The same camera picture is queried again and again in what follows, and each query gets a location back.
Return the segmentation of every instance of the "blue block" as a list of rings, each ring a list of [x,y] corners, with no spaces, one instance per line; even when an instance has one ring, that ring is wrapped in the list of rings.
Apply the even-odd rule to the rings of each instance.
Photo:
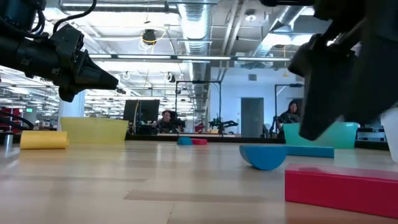
[[[310,156],[334,158],[335,148],[317,146],[285,146],[289,156]]]
[[[283,146],[240,146],[242,158],[259,170],[273,170],[286,158],[287,149]]]
[[[177,144],[182,146],[191,146],[193,145],[190,137],[179,137]]]

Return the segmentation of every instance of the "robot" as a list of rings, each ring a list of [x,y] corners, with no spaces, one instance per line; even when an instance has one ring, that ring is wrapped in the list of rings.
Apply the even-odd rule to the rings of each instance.
[[[52,81],[68,102],[85,89],[115,90],[118,80],[81,51],[84,35],[70,25],[58,30],[61,23],[88,15],[96,2],[83,14],[59,20],[49,37],[43,32],[46,0],[0,0],[0,65]],[[36,14],[39,23],[32,27]]]
[[[209,125],[211,126],[212,129],[214,127],[217,127],[218,134],[223,134],[226,128],[235,127],[238,125],[238,123],[235,121],[222,121],[222,118],[217,117],[213,118],[213,121],[210,121]]]
[[[394,75],[398,50],[396,0],[261,0],[266,6],[313,6],[332,20],[294,55],[289,71],[305,78],[300,135],[319,137],[337,117],[366,124],[398,100]],[[351,49],[360,44],[357,56]]]

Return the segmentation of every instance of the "red block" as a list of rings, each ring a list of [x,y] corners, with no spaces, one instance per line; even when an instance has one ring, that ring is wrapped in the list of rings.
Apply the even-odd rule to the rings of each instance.
[[[206,139],[191,139],[192,144],[196,145],[207,145],[207,140]]]
[[[290,164],[285,200],[398,218],[398,172]]]

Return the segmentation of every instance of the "yellow cylinder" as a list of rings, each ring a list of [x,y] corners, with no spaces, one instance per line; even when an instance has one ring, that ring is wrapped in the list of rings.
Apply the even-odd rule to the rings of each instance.
[[[23,131],[21,149],[65,149],[69,145],[66,131]]]

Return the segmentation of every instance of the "person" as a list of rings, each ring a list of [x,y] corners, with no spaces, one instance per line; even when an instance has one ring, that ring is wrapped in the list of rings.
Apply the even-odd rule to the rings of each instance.
[[[300,122],[300,113],[299,109],[297,108],[297,102],[295,100],[292,100],[289,103],[289,107],[287,108],[287,111],[283,112],[278,118],[277,118],[277,124],[278,124],[278,129],[279,129],[279,134],[278,138],[284,138],[285,133],[283,130],[283,127],[281,124],[292,124],[292,123],[299,123]]]
[[[172,130],[171,111],[165,110],[162,112],[162,119],[153,123],[160,133],[169,133]]]

